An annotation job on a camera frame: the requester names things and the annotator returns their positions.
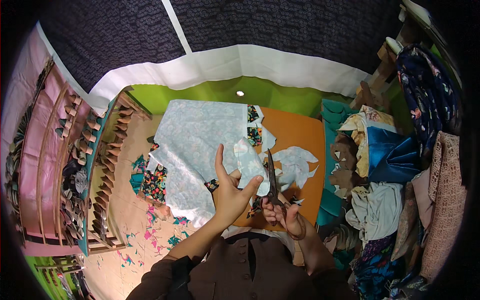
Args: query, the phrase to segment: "teal fabric scrap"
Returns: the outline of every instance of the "teal fabric scrap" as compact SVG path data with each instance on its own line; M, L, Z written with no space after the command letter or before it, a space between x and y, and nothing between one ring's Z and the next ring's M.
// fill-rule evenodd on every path
M320 207L329 214L338 216L340 209L342 209L342 199L329 190L324 189Z

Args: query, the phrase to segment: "pile of fabric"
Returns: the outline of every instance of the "pile of fabric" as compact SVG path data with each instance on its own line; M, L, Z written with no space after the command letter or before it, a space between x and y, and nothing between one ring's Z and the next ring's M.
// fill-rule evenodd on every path
M319 234L328 228L324 243L361 299L425 295L455 242L466 199L455 86L421 46L405 47L397 66L412 134L371 107L323 103L330 155Z

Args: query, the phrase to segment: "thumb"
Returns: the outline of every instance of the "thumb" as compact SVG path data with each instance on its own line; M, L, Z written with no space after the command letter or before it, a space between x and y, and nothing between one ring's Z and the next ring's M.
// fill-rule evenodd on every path
M299 206L297 204L293 204L290 208L287 210L287 218L285 219L285 222L287 224L287 228L294 228L295 225L297 224L297 213L299 212Z
M246 187L243 188L241 194L244 195L246 198L250 199L252 196L257 194L258 187L264 178L261 175L257 175L250 179L250 182L247 184Z

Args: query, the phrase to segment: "navy floral fabric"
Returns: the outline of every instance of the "navy floral fabric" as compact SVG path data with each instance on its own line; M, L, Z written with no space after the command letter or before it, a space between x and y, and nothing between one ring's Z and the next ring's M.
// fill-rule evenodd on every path
M396 66L420 155L430 160L440 130L458 135L460 94L446 68L423 46L411 44L403 48Z

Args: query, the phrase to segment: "right hand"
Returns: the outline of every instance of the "right hand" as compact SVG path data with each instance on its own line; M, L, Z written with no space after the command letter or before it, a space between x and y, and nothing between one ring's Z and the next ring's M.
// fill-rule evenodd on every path
M262 198L262 213L267 222L280 222L280 224L293 235L300 235L302 227L299 222L299 218L302 216L298 213L299 206L297 204L291 205L285 197L278 193L278 199L284 203L287 209L287 218L283 219L282 209L279 205L273 205L268 202L268 197Z

